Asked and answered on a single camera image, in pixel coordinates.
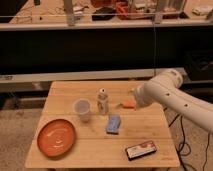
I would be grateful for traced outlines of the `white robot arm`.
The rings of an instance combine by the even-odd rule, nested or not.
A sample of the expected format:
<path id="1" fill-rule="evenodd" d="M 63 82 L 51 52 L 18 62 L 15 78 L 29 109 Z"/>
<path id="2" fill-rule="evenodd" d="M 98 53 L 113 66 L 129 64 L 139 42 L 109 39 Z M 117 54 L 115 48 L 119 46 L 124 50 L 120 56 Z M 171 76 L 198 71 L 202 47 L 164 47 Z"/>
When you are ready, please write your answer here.
<path id="1" fill-rule="evenodd" d="M 181 91 L 182 84 L 180 72 L 166 69 L 133 90 L 136 106 L 143 108 L 156 101 L 213 134 L 213 104 Z"/>

